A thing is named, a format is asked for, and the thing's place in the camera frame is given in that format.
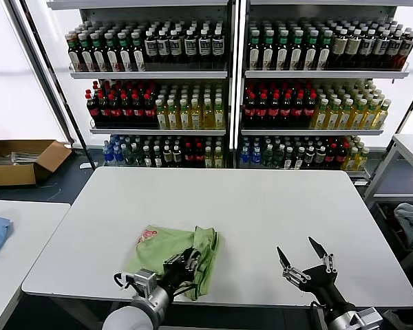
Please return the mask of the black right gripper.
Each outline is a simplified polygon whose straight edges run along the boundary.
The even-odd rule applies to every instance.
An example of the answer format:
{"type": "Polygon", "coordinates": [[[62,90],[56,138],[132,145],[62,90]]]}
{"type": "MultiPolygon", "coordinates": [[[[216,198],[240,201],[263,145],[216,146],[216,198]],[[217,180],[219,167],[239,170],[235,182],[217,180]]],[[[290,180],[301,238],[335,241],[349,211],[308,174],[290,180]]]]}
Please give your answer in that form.
{"type": "Polygon", "coordinates": [[[335,267],[335,256],[328,253],[323,245],[308,237],[313,250],[321,261],[321,265],[305,269],[303,273],[310,277],[304,283],[304,275],[293,267],[279,246],[276,247],[279,262],[283,268],[282,276],[292,284],[300,284],[303,292],[312,293],[318,303],[325,307],[326,311],[352,311],[354,305],[347,302],[335,286],[337,268],[335,267]]]}

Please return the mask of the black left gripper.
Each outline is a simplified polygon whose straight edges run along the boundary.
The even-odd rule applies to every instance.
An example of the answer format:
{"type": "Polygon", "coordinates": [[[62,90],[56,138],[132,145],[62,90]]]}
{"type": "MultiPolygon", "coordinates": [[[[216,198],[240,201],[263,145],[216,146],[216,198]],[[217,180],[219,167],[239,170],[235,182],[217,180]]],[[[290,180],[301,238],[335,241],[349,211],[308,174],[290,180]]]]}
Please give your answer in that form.
{"type": "Polygon", "coordinates": [[[197,271],[201,253],[188,247],[164,262],[164,273],[160,278],[160,287],[170,298],[174,298],[193,289],[193,275],[197,271]]]}

